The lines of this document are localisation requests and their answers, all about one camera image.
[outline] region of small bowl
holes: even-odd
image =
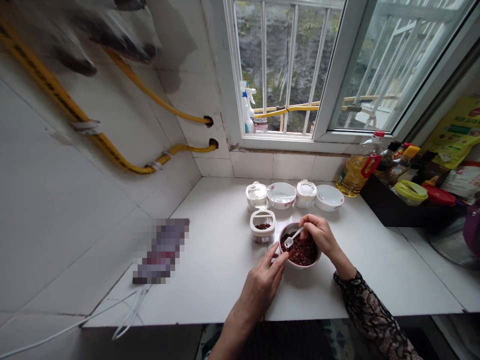
[[[273,201],[273,208],[277,210],[285,210],[291,208],[297,197],[297,190],[286,182],[275,182],[268,187],[271,190],[271,197],[268,198]]]
[[[282,244],[282,237],[285,235],[285,233],[296,232],[298,229],[300,229],[298,222],[292,222],[292,223],[288,224],[287,226],[285,226],[283,228],[283,230],[280,233],[280,236],[278,237],[278,248],[280,249],[280,254],[283,253],[282,245],[281,245]],[[286,260],[286,264],[289,265],[291,268],[294,268],[294,269],[297,269],[297,270],[305,270],[305,269],[311,268],[316,263],[318,263],[321,255],[322,255],[322,252],[320,251],[320,249],[318,249],[318,255],[316,257],[315,262],[313,264],[308,265],[308,266],[298,265],[298,264],[290,261],[289,259]]]
[[[316,196],[313,201],[317,208],[325,212],[334,212],[345,202],[345,196],[336,187],[330,185],[318,185]]]

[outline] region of red bottle cap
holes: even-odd
[[[442,190],[436,186],[425,185],[424,188],[428,193],[428,201],[435,205],[442,205],[448,207],[454,207],[456,200],[455,196],[451,193]]]

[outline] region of charging cable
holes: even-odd
[[[86,323],[88,320],[93,319],[100,314],[103,314],[107,310],[110,310],[111,308],[117,306],[121,302],[124,302],[128,298],[131,298],[133,295],[135,295],[135,300],[133,301],[133,305],[130,308],[130,311],[128,312],[128,315],[126,316],[123,323],[116,329],[115,333],[113,334],[112,340],[116,340],[116,339],[120,338],[123,334],[125,334],[128,331],[128,329],[130,329],[130,327],[132,326],[132,324],[134,322],[134,319],[137,316],[137,313],[139,312],[140,305],[142,304],[142,301],[145,298],[145,295],[149,292],[151,287],[152,287],[152,284],[145,284],[145,285],[143,285],[142,289],[138,289],[137,291],[132,292],[130,295],[124,297],[122,300],[117,301],[113,305],[107,307],[106,309],[100,311],[99,313],[97,313],[95,315],[91,315],[89,317],[86,317],[82,321],[79,321],[79,322],[67,327],[66,329],[63,329],[62,331],[59,331],[59,332],[53,334],[52,336],[49,336],[49,337],[47,337],[43,340],[40,340],[40,341],[35,342],[33,344],[30,344],[30,345],[27,345],[27,346],[24,346],[24,347],[21,347],[21,348],[18,348],[16,350],[12,350],[10,352],[6,352],[6,353],[0,355],[0,360],[9,358],[9,357],[11,357],[15,354],[18,354],[18,353],[23,353],[24,351],[27,351],[27,350],[30,350],[30,349],[33,349],[33,348],[36,348],[36,347],[39,347],[40,345],[43,345],[43,344],[49,342],[50,340],[53,340],[53,339],[59,337],[60,335],[65,334],[66,332],[72,330],[73,328],[76,328],[77,326]],[[125,327],[125,330],[123,330],[121,333],[119,333],[120,330],[123,327]]]

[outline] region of lace sleeve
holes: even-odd
[[[351,280],[341,280],[337,272],[333,279],[340,286],[346,311],[356,329],[387,359],[422,359],[358,271]]]

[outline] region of countertop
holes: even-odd
[[[151,287],[134,326],[224,322],[248,271],[268,249],[253,243],[250,232],[245,188],[255,180],[266,185],[279,181],[203,177],[197,183],[171,216],[190,219],[189,237],[175,271],[165,284]],[[298,181],[285,182],[296,185]],[[415,229],[384,227],[361,196],[346,198],[335,212],[316,206],[274,212],[275,240],[285,225],[305,214],[326,218],[343,251],[394,316],[480,311],[480,273],[449,264]],[[138,289],[132,285],[135,268],[132,265],[121,276],[94,314]],[[287,267],[265,320],[346,318],[334,270],[324,255],[310,269]],[[85,326],[118,326],[132,301],[131,297]]]

